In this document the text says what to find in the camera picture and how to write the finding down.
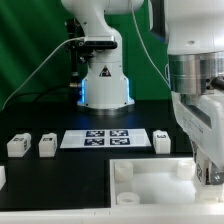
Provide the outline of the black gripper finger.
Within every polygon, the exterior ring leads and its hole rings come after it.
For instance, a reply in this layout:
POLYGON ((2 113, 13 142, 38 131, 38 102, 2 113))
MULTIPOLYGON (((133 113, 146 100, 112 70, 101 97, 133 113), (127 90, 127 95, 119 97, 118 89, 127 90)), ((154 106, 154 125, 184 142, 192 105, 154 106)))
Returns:
POLYGON ((213 162, 208 161, 206 167, 206 184, 222 185, 224 183, 224 170, 220 170, 213 162))

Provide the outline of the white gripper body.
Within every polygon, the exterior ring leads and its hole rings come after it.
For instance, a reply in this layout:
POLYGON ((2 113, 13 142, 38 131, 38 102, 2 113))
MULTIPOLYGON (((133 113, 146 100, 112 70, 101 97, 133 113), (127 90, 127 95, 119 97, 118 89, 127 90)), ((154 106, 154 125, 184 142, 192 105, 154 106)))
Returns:
POLYGON ((197 105, 186 105, 172 93, 177 123, 189 138, 219 168, 224 169, 224 94, 201 95, 197 105))

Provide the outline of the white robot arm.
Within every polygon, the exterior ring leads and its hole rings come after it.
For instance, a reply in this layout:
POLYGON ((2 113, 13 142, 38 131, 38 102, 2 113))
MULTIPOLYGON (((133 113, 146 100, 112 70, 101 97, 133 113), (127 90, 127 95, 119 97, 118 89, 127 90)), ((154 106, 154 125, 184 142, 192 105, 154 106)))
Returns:
POLYGON ((224 183, 224 0, 61 0, 81 25, 88 63, 80 106, 119 110, 133 104, 122 70, 122 37, 106 14, 148 2, 150 30, 168 43, 168 74, 177 122, 194 151, 197 178, 224 183))

